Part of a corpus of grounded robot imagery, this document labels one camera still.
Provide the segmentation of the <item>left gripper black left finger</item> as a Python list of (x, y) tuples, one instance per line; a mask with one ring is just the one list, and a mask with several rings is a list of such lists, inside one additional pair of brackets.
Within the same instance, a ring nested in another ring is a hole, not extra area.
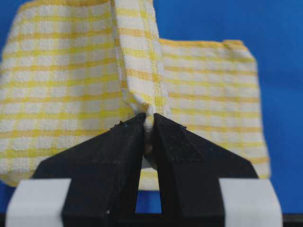
[(16, 188), (8, 227), (105, 227), (130, 174), (139, 174), (145, 114), (43, 160)]

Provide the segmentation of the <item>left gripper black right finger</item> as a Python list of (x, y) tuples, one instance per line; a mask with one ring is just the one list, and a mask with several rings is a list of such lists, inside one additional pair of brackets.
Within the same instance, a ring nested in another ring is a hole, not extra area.
[(179, 227), (281, 227), (271, 182), (252, 163), (160, 114), (154, 151), (161, 209)]

